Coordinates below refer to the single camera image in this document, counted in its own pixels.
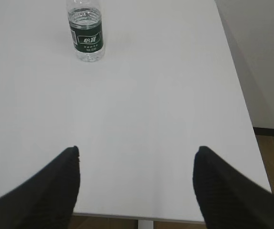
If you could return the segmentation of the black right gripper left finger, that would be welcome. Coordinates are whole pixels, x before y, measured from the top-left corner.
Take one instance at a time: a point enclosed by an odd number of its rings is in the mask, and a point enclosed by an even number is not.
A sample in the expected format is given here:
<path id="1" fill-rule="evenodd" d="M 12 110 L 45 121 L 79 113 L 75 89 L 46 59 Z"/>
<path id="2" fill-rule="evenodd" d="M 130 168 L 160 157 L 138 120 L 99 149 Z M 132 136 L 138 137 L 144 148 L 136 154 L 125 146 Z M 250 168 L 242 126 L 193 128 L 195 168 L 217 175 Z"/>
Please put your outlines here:
<path id="1" fill-rule="evenodd" d="M 0 229 L 66 229 L 80 188 L 78 147 L 0 197 Z"/>

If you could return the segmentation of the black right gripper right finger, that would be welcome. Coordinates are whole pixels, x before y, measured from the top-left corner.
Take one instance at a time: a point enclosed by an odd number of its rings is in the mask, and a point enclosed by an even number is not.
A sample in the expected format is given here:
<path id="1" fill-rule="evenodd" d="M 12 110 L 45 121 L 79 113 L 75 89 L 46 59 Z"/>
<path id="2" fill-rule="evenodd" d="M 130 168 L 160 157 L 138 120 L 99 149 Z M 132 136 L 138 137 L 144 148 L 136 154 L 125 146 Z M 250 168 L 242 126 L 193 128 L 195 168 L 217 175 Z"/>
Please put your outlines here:
<path id="1" fill-rule="evenodd" d="M 206 146 L 194 158 L 193 188 L 208 229 L 274 229 L 274 194 Z"/>

